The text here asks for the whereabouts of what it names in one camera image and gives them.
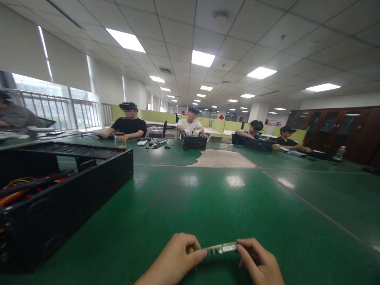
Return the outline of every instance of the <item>gray shirt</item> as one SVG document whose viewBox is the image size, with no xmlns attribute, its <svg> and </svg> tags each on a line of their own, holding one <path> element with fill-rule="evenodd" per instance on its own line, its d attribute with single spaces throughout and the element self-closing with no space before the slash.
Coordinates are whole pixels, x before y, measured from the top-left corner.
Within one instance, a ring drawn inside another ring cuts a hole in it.
<svg viewBox="0 0 380 285">
<path fill-rule="evenodd" d="M 45 127 L 46 124 L 40 120 L 32 111 L 16 104 L 8 105 L 3 111 L 0 120 L 7 122 L 13 127 L 25 128 L 29 126 Z"/>
</svg>

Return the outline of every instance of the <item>black t-shirt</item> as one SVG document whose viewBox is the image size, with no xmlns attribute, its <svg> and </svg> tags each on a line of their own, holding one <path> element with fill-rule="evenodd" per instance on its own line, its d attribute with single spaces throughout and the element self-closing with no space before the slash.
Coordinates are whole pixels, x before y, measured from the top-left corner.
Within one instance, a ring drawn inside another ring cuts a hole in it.
<svg viewBox="0 0 380 285">
<path fill-rule="evenodd" d="M 276 138 L 276 143 L 283 146 L 296 146 L 298 143 L 296 143 L 294 140 L 288 139 L 287 141 L 284 141 L 282 137 Z"/>
<path fill-rule="evenodd" d="M 146 123 L 139 118 L 134 120 L 125 117 L 118 118 L 111 128 L 125 134 L 137 133 L 138 131 L 143 131 L 144 135 L 146 134 Z"/>
</svg>

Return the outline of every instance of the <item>ceiling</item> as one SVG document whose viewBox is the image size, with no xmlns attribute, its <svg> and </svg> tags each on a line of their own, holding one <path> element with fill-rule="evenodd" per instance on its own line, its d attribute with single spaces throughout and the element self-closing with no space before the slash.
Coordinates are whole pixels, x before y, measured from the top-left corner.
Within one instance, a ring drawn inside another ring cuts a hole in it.
<svg viewBox="0 0 380 285">
<path fill-rule="evenodd" d="M 250 110 L 252 103 L 264 102 L 270 111 L 281 107 L 287 110 L 278 113 L 287 114 L 305 99 L 380 90 L 377 0 L 52 1 L 83 29 L 46 0 L 2 0 L 125 77 L 141 80 L 154 93 L 174 95 L 177 104 L 199 99 L 202 107 Z M 227 13 L 224 25 L 215 21 L 214 11 Z M 146 53 L 122 48 L 105 28 L 135 34 Z M 192 64 L 192 49 L 215 55 L 212 66 Z M 262 80 L 247 77 L 260 66 L 277 73 Z M 324 83 L 342 87 L 305 91 Z M 201 85 L 213 90 L 200 90 Z M 206 97 L 197 98 L 198 93 Z M 256 96 L 240 97 L 245 93 Z"/>
</svg>

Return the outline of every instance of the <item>glass jar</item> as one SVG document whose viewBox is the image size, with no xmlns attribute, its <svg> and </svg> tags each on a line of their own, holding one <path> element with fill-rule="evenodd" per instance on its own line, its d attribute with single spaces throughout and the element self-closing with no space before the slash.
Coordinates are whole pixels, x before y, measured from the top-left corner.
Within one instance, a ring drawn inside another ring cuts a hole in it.
<svg viewBox="0 0 380 285">
<path fill-rule="evenodd" d="M 127 149 L 127 138 L 124 134 L 115 135 L 115 148 Z"/>
</svg>

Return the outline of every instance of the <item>person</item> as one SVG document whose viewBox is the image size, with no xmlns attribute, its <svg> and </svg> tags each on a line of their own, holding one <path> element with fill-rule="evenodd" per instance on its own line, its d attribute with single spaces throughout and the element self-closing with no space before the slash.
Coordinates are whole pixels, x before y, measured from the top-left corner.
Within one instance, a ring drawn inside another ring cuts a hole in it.
<svg viewBox="0 0 380 285">
<path fill-rule="evenodd" d="M 199 114 L 199 109 L 195 106 L 190 106 L 187 112 L 187 119 L 181 119 L 177 123 L 177 130 L 184 131 L 187 136 L 199 137 L 205 129 L 202 127 L 201 122 L 196 118 Z"/>
<path fill-rule="evenodd" d="M 255 285 L 284 285 L 275 256 L 256 239 L 238 239 L 237 252 L 241 258 L 239 267 L 246 267 Z M 175 234 L 135 285 L 177 284 L 206 256 L 207 251 L 201 249 L 194 235 Z M 255 263 L 252 256 L 255 260 L 257 259 L 259 265 Z"/>
<path fill-rule="evenodd" d="M 119 131 L 125 133 L 124 136 L 127 139 L 143 137 L 146 133 L 146 123 L 137 117 L 139 110 L 136 104 L 124 102 L 121 103 L 119 107 L 124 111 L 125 117 L 118 118 L 114 124 L 107 131 L 101 133 L 100 136 L 106 139 L 109 135 Z"/>
<path fill-rule="evenodd" d="M 12 102 L 8 92 L 0 91 L 0 128 L 45 127 L 43 120 L 32 111 Z"/>
<path fill-rule="evenodd" d="M 272 148 L 287 148 L 287 149 L 297 149 L 303 152 L 312 152 L 308 147 L 304 147 L 301 144 L 296 143 L 294 140 L 289 139 L 289 137 L 295 133 L 297 130 L 289 126 L 284 126 L 280 129 L 281 136 L 276 139 L 276 143 L 272 145 Z"/>
<path fill-rule="evenodd" d="M 261 136 L 258 133 L 263 129 L 264 125 L 262 121 L 253 120 L 250 123 L 248 130 L 236 130 L 235 136 L 236 136 L 236 144 L 244 145 L 245 138 L 251 138 L 251 139 L 260 139 Z"/>
</svg>

